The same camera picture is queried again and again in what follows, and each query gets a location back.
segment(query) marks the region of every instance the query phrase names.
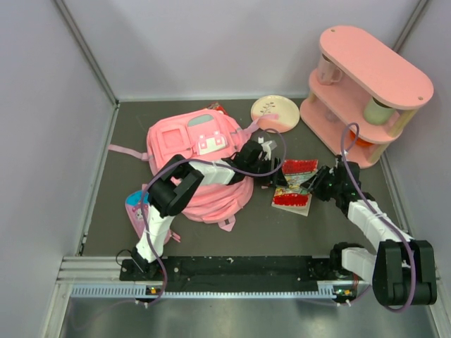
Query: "white mug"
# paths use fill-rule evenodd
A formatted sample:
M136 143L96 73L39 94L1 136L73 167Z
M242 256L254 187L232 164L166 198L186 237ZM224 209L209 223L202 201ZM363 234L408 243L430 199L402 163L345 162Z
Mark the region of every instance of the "white mug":
M339 69L332 61L330 61L324 54L321 54L318 62L318 81L322 85L331 85L338 82L343 77L343 71Z

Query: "pink shelf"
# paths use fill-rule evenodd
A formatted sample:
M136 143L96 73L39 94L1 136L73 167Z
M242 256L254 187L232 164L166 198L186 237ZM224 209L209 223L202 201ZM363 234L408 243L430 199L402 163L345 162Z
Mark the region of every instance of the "pink shelf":
M316 136L332 151L334 154L340 154L340 140L345 124L338 121L335 123L326 120L325 114L328 108L318 99L315 102L304 100L301 104L301 119L314 131ZM345 146L351 144L349 135L346 136ZM370 163L370 148L363 148L354 145L347 155L347 159L357 162L361 168L371 167L374 163Z
M418 109L433 95L426 74L361 28L329 28L321 35L319 46L334 64L387 106Z
M364 119L364 109L371 100L371 95L361 88L354 80L343 74L341 81L332 85L320 84L316 77L316 69L311 72L309 78L310 90L337 115L344 124L357 122L360 126L359 137L375 144L391 143L397 139L388 134L388 131L399 118L399 113L384 125L371 125Z

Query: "gray mat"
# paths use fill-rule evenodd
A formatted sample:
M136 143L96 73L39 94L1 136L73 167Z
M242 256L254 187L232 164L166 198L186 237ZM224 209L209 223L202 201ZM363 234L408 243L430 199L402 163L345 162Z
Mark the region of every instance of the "gray mat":
M251 123L249 115L254 100L222 101L224 108L242 127ZM138 151L145 151L148 128L168 116L201 109L210 101L165 101L121 104L111 140ZM319 165L333 165L333 154L300 121L283 134L288 144L288 158L319 159ZM111 152L106 159L99 193L85 245L85 256L115 256L121 249L131 249L137 235L125 212L125 198L151 179L148 163ZM361 175L364 191L371 193L381 209L396 219L381 165L365 169ZM357 242L368 247L362 233L331 202L313 200L308 217L271 207L273 189L255 187L251 201L236 215L232 232L217 225L206 225L179 215L172 229L182 242L170 241L165 255L179 256L260 256L327 255L338 242Z

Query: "plate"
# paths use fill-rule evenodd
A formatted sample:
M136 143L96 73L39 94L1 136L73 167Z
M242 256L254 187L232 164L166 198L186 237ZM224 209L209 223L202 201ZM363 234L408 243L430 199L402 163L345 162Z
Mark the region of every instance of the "plate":
M299 108L290 99L279 95L264 96L254 102L251 108L252 120L266 114L278 114L278 119L259 120L257 124L263 130L273 128L278 132L287 132L299 122Z

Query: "metal frame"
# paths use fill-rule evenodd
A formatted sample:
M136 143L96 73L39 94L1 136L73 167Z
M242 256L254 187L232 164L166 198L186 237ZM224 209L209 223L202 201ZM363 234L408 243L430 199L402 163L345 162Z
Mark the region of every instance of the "metal frame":
M82 231L82 239L80 240L80 248L82 250L84 241L87 236L87 231L90 224L90 219L92 217L92 210L94 207L94 202L97 196L97 192L99 189L99 184L101 180L101 175L103 173L106 155L107 155L107 146L111 140L111 136L113 134L114 125L116 122L116 117L119 108L119 101L116 98L112 88L110 87L107 79L105 78L99 64L97 63L94 55L92 54L87 42L85 41L82 33L80 32L76 22L74 21L68 7L64 0L52 0L52 2L57 7L59 13L62 15L63 19L66 22L69 30L71 31L75 41L77 42L80 50L85 57L86 61L89 63L90 68L92 69L93 75L98 80L102 89L105 91L107 97L111 101L113 105L115 105L115 110L111 119L111 124L109 128L109 132L105 139L104 150L102 152L101 158L99 160L99 166L97 170L97 176L95 178L92 193L89 198L89 204L87 206L87 211L85 213L85 221L84 227ZM412 33L415 25L418 23L419 19L426 12L427 6L430 4L431 0L419 0L416 8L412 12L407 24L404 29L401 31L400 36L397 38L393 50L399 52L404 43ZM383 166L384 175L386 177L388 187L390 190L390 195L395 204L395 210L397 212L398 220L400 221L400 227L403 230L410 231L408 217L405 213L405 210L402 207L402 199L399 191L397 190L397 185L395 181L395 177L393 176L393 172L390 169L388 159L386 154L382 155L381 163ZM118 262L120 263L124 258L118 258ZM70 295L73 294L74 287L80 285L103 285L107 289L111 289L114 287L124 288L124 285L136 287L140 289L142 286L148 286L148 282L120 282L119 281L120 269L116 263L115 258L112 257L64 257L63 262L61 264L60 272L58 274L58 278L56 281L56 285L54 288L54 293L51 298L51 303L49 307L49 312L47 313L46 320L44 322L44 327L41 332L40 337L43 338L57 338L60 336L63 319L66 314L66 309L68 307L68 302ZM339 285L346 283L346 281L327 281L321 284L321 287L325 287L327 285ZM152 286L158 287L161 283L152 283ZM435 326L441 337L451 337L451 323L449 320L449 303L445 301L445 290L440 280L438 281L438 292L439 298L436 305L431 306L431 316L435 322Z

